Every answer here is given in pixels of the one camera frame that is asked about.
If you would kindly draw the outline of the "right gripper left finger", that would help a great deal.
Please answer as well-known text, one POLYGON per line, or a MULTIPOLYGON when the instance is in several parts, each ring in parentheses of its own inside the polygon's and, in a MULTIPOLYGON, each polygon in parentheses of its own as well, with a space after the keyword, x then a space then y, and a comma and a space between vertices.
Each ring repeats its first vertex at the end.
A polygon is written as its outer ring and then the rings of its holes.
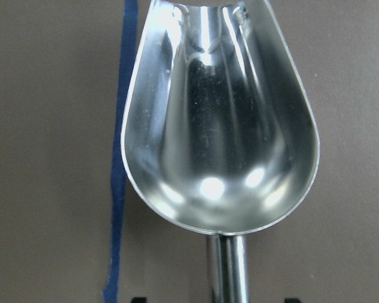
POLYGON ((147 303, 146 297, 133 297, 131 303, 147 303))

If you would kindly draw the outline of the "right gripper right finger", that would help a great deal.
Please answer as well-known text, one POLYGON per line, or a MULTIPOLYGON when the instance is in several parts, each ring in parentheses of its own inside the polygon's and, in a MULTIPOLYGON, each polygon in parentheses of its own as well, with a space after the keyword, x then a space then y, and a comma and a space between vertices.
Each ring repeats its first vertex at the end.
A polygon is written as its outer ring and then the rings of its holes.
POLYGON ((302 303, 299 298, 286 298, 286 303, 302 303))

